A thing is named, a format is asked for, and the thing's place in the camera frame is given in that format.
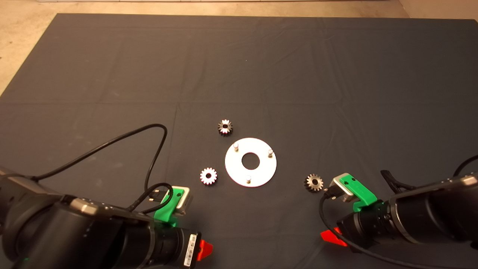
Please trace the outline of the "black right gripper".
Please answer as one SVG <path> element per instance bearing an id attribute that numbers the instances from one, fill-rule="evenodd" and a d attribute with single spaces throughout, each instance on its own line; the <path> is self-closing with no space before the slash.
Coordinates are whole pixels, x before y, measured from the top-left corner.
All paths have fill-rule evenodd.
<path id="1" fill-rule="evenodd" d="M 379 244 L 407 243 L 392 221 L 390 206 L 387 203 L 374 203 L 363 207 L 359 212 L 353 212 L 337 221 L 341 234 L 351 242 L 364 249 Z M 348 244 L 338 238 L 331 230 L 320 233 L 323 241 L 348 247 Z"/>

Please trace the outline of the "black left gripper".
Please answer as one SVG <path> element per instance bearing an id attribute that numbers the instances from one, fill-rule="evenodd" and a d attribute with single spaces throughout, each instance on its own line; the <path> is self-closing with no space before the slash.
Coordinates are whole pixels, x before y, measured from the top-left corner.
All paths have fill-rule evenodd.
<path id="1" fill-rule="evenodd" d="M 202 239 L 202 234 L 167 223 L 154 225 L 154 248 L 148 258 L 148 268 L 166 266 L 173 269 L 194 269 L 213 252 L 213 245 Z"/>

